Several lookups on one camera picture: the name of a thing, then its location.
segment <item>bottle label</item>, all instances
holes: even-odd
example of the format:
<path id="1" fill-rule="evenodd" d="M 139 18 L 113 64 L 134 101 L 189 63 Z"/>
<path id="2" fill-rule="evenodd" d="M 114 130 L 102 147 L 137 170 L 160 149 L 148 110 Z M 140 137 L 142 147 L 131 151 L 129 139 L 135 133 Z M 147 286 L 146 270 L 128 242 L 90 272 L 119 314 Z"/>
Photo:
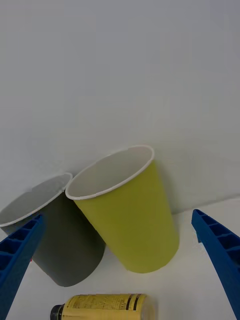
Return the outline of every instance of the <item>bottle label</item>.
<path id="1" fill-rule="evenodd" d="M 63 320 L 140 320 L 145 294 L 76 295 L 65 304 Z"/>

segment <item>white table surface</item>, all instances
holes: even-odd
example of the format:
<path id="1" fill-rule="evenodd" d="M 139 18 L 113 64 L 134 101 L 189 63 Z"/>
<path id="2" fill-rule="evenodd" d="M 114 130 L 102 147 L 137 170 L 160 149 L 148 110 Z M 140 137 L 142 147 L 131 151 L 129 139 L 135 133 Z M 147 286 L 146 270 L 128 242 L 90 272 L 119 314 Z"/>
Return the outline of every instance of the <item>white table surface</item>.
<path id="1" fill-rule="evenodd" d="M 200 209 L 240 236 L 240 198 Z M 54 305 L 77 294 L 96 293 L 149 294 L 157 303 L 159 320 L 236 320 L 208 254 L 198 244 L 191 218 L 192 210 L 174 216 L 180 233 L 178 252 L 155 272 L 127 271 L 107 248 L 87 279 L 72 287 L 60 287 L 31 262 L 7 320 L 48 320 Z"/>

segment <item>bottle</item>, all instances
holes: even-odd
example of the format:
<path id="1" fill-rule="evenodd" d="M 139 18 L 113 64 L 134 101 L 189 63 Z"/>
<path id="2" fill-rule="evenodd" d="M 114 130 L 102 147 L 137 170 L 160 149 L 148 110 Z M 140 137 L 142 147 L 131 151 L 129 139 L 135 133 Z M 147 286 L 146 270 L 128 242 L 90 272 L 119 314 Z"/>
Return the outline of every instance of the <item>bottle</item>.
<path id="1" fill-rule="evenodd" d="M 155 320 L 154 304 L 146 294 L 75 295 L 55 305 L 50 320 Z"/>

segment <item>gray paper cup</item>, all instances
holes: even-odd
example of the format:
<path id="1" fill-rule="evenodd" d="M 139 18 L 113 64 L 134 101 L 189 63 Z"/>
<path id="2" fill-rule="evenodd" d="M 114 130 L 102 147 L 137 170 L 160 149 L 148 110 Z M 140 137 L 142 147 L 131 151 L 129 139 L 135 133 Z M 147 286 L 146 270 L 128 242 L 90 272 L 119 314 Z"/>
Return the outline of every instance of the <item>gray paper cup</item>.
<path id="1" fill-rule="evenodd" d="M 47 180 L 11 202 L 0 212 L 7 235 L 39 213 L 46 229 L 33 260 L 59 286 L 73 286 L 100 263 L 105 243 L 79 208 L 64 193 L 73 178 L 65 173 Z"/>

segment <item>yellow paper cup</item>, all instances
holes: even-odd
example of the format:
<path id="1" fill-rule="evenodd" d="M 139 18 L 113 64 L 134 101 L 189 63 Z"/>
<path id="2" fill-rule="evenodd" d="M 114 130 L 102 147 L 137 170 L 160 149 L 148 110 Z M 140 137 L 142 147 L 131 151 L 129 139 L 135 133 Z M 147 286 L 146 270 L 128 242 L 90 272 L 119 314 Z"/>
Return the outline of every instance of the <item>yellow paper cup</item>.
<path id="1" fill-rule="evenodd" d="M 108 155 L 65 191 L 126 269 L 137 273 L 165 266 L 179 246 L 154 156 L 147 145 Z"/>

